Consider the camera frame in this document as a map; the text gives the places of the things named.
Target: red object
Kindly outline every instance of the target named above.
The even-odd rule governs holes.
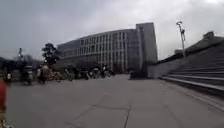
[[[5,108],[6,102],[6,84],[3,80],[0,80],[0,109]]]

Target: gray cloud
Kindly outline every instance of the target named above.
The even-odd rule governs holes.
[[[3,0],[0,56],[15,56],[22,47],[41,58],[47,42],[154,22],[161,59],[181,46],[176,21],[183,20],[189,46],[210,30],[224,35],[223,15],[222,0]]]

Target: building facade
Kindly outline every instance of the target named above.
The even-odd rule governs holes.
[[[125,72],[140,69],[143,62],[157,61],[153,23],[137,24],[136,29],[123,29],[82,37],[58,45],[60,66],[82,66],[98,63],[111,70]]]

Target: street lamp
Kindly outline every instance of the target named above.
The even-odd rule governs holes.
[[[183,58],[185,58],[186,57],[186,55],[185,55],[185,47],[184,47],[184,41],[186,40],[185,39],[185,34],[184,34],[185,30],[182,29],[181,24],[182,24],[182,21],[178,21],[176,23],[176,25],[178,25],[179,29],[180,29],[180,36],[181,36],[181,42],[182,42],[182,53],[183,53]]]

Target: road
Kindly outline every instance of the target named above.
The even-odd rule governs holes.
[[[127,76],[12,85],[7,118],[15,128],[224,127],[224,112],[185,92],[190,91]]]

